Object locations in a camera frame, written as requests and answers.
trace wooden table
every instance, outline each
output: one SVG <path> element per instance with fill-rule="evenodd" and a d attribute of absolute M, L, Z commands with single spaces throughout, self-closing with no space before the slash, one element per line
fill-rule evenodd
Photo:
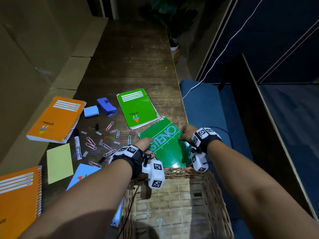
<path fill-rule="evenodd" d="M 87 119 L 81 115 L 77 128 L 88 132 L 87 135 L 80 135 L 82 154 L 85 151 L 89 154 L 81 161 L 73 161 L 74 172 L 80 163 L 97 162 L 107 152 L 101 146 L 98 146 L 100 153 L 90 152 L 91 149 L 85 145 L 86 137 L 91 137 L 96 144 L 103 137 L 89 127 L 99 123 L 99 132 L 108 136 L 109 131 L 105 129 L 114 121 L 111 130 L 120 131 L 117 141 L 122 144 L 113 144 L 113 140 L 108 139 L 106 144 L 116 149 L 127 145 L 128 135 L 131 135 L 134 143 L 138 140 L 138 132 L 149 127 L 148 124 L 135 130 L 129 129 L 116 97 L 118 93 L 138 88 L 146 89 L 161 116 L 166 116 L 179 128 L 187 123 L 165 29 L 146 22 L 109 21 L 74 99 L 86 101 L 87 106 L 93 106 L 97 104 L 98 98 L 106 97 L 118 109 L 118 114 L 109 118 L 100 112 L 99 116 Z M 73 138 L 69 142 L 73 154 Z M 59 144 L 51 143 L 48 149 L 57 146 Z M 43 166 L 42 207 L 45 210 L 65 192 L 72 177 L 48 185 L 46 153 L 40 164 Z"/>

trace hand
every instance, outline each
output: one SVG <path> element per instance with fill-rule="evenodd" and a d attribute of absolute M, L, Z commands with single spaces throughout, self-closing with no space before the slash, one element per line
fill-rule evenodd
<path fill-rule="evenodd" d="M 142 138 L 142 139 L 138 140 L 134 145 L 136 147 L 138 147 L 139 149 L 141 149 L 142 151 L 146 151 L 148 149 L 150 143 L 153 141 L 154 141 L 153 138 Z M 146 153 L 151 154 L 152 158 L 154 158 L 154 154 L 152 153 L 152 151 L 147 150 Z"/>
<path fill-rule="evenodd" d="M 198 129 L 192 125 L 185 125 L 182 127 L 181 132 L 183 133 L 179 139 L 180 140 L 185 140 L 187 142 L 192 142 L 191 138 L 193 134 L 197 131 Z"/>

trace blue couch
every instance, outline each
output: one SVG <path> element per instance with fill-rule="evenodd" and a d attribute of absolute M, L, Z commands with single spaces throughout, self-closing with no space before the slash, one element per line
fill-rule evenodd
<path fill-rule="evenodd" d="M 197 81 L 182 80 L 180 84 L 182 96 L 197 84 Z M 201 83 L 191 90 L 183 101 L 189 124 L 198 128 L 214 127 L 212 129 L 221 136 L 226 145 L 253 160 L 230 86 L 226 85 L 219 92 L 216 85 Z M 235 201 L 225 190 L 211 163 L 210 171 L 215 175 L 221 188 L 235 238 L 252 238 Z"/>

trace white cable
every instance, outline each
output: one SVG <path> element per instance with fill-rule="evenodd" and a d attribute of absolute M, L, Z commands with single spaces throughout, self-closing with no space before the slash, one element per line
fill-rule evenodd
<path fill-rule="evenodd" d="M 246 22 L 254 15 L 256 9 L 258 8 L 259 4 L 260 4 L 262 1 L 263 1 L 263 0 L 261 0 L 261 1 L 258 3 L 258 5 L 257 5 L 257 7 L 255 8 L 255 10 L 253 11 L 253 13 L 252 13 L 252 14 L 249 16 L 249 18 L 244 22 L 243 26 L 237 31 L 237 33 L 235 33 L 234 36 L 232 36 L 232 37 L 230 38 L 230 40 L 232 40 L 232 39 L 242 30 L 242 28 L 245 26 Z M 227 48 L 227 46 L 228 46 L 230 40 L 228 41 L 226 47 L 225 47 L 224 50 L 221 52 L 221 54 L 220 54 L 220 55 L 217 57 L 217 59 L 214 61 L 214 63 L 213 63 L 213 65 L 211 66 L 211 68 L 210 68 L 210 69 L 207 71 L 207 73 L 205 74 L 204 79 L 206 78 L 206 75 L 208 74 L 208 72 L 211 71 L 211 69 L 213 68 L 214 64 L 215 64 L 216 61 L 219 59 L 219 57 L 223 54 L 223 52 L 224 52 L 225 49 Z M 190 90 L 189 90 L 189 91 L 187 92 L 187 94 L 183 97 L 183 99 L 188 95 L 188 93 L 189 93 L 192 89 L 196 88 L 199 84 L 201 84 L 204 79 L 202 79 L 197 85 L 195 85 L 195 86 L 193 86 L 192 88 L 190 88 Z"/>

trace marker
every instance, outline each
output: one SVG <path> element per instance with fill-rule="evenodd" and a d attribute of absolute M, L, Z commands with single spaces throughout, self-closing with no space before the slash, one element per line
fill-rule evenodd
<path fill-rule="evenodd" d="M 77 159 L 82 159 L 80 140 L 79 140 L 79 130 L 77 128 L 74 129 L 74 140 L 75 140 L 75 150 L 77 152 Z"/>

